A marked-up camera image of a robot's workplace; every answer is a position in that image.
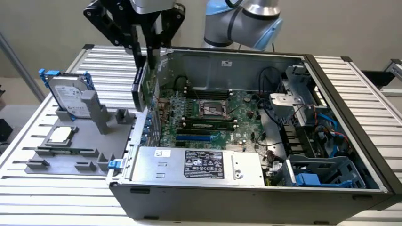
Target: metal rod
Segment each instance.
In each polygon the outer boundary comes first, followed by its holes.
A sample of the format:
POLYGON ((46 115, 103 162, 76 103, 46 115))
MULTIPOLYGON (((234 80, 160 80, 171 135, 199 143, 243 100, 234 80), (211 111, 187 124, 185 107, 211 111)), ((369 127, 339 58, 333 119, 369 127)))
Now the metal rod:
POLYGON ((42 102, 46 98, 44 93, 42 91, 35 79, 31 77, 23 63, 20 62, 20 60, 19 60, 19 58, 18 58, 18 56, 16 56, 16 54, 15 54, 10 44, 8 44, 2 32, 0 32, 0 48, 2 48, 7 58, 11 61, 12 66, 15 67, 15 69, 18 70, 22 78, 24 79, 34 95, 36 96, 38 100, 42 102))

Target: white wall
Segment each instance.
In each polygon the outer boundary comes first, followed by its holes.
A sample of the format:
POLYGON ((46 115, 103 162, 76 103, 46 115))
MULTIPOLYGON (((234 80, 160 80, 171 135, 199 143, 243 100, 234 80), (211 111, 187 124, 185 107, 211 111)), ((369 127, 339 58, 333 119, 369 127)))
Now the white wall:
MULTIPOLYGON (((90 0, 2 0, 0 30, 28 71, 63 69, 84 44, 108 44, 83 16, 90 0)), ((187 18, 174 44, 199 47, 207 0, 181 0, 187 18)), ((402 0, 281 0, 285 27, 277 51, 350 56, 362 69, 381 70, 402 58, 402 0)), ((0 76, 15 76, 0 54, 0 76)))

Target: power supply label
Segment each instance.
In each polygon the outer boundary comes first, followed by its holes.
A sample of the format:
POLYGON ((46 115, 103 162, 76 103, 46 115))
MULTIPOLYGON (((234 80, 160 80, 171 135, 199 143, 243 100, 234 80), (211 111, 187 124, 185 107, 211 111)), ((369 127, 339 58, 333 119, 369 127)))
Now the power supply label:
POLYGON ((185 176, 225 179, 222 152, 186 151, 185 176))

